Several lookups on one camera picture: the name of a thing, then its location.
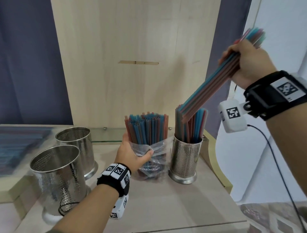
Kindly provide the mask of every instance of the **perforated metal cylinder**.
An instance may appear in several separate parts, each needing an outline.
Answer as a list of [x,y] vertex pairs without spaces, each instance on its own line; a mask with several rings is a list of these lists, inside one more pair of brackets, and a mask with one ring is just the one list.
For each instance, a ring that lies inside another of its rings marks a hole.
[[85,179],[92,177],[95,172],[91,172],[95,166],[93,144],[91,142],[91,131],[86,127],[71,127],[56,134],[58,144],[74,145],[80,150]]
[[170,171],[183,179],[196,175],[196,164],[199,157],[201,142],[189,144],[174,137]]
[[68,212],[86,196],[84,173],[80,151],[73,145],[61,145],[36,155],[30,168],[38,179],[42,191],[43,206],[52,215],[60,215],[58,209]]

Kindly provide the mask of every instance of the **forearm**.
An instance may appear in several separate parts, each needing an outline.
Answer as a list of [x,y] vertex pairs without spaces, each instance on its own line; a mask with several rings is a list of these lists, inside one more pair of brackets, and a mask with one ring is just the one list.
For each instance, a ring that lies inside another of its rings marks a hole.
[[293,176],[307,195],[307,103],[267,120],[266,125]]
[[116,189],[100,184],[53,229],[63,233],[102,233],[118,197]]

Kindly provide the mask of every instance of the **straws in metal container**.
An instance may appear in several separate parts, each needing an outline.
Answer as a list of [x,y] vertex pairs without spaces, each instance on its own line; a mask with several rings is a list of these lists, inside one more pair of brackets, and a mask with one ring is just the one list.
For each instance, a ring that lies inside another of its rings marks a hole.
[[125,116],[129,140],[135,144],[152,145],[167,138],[169,116],[157,113]]
[[[248,29],[240,39],[249,40],[254,47],[259,48],[265,39],[265,33],[262,29]],[[202,107],[202,105],[227,81],[235,72],[240,69],[240,53],[232,52],[228,58],[217,68],[217,70],[205,80],[205,82],[179,107],[182,115],[182,123],[187,123],[193,115]]]
[[201,108],[188,122],[182,123],[182,114],[179,111],[180,107],[181,105],[179,105],[175,110],[175,137],[185,143],[199,143],[203,136],[208,111]]

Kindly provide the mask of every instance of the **metal holder base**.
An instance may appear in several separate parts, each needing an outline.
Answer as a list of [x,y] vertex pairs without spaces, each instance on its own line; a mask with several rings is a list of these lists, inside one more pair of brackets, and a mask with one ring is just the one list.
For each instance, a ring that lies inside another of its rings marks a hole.
[[85,180],[88,180],[89,178],[91,178],[93,175],[95,175],[96,171],[98,170],[98,163],[95,161],[94,167],[93,169],[84,175]]
[[[91,188],[89,186],[86,186],[86,196],[91,192]],[[43,208],[43,211],[41,213],[41,217],[43,218],[44,222],[48,225],[54,226],[58,221],[60,221],[63,216],[61,215],[52,215],[49,214],[46,210],[46,208]]]
[[197,179],[197,173],[195,172],[195,174],[191,177],[182,178],[182,177],[175,175],[174,173],[172,173],[171,170],[169,170],[169,177],[173,181],[180,183],[180,184],[191,184],[191,183],[195,182],[195,180]]

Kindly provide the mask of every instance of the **table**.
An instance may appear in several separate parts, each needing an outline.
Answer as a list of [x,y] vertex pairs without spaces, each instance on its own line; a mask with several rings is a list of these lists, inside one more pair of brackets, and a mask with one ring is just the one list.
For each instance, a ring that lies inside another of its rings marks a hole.
[[[99,168],[86,181],[92,189],[97,176],[114,161],[119,145],[93,147]],[[245,216],[201,158],[196,170],[198,178],[189,185],[178,184],[167,175],[158,180],[132,177],[123,217],[110,219],[104,232],[246,232],[249,224]],[[41,218],[42,209],[38,200],[15,232],[44,233],[51,229]]]

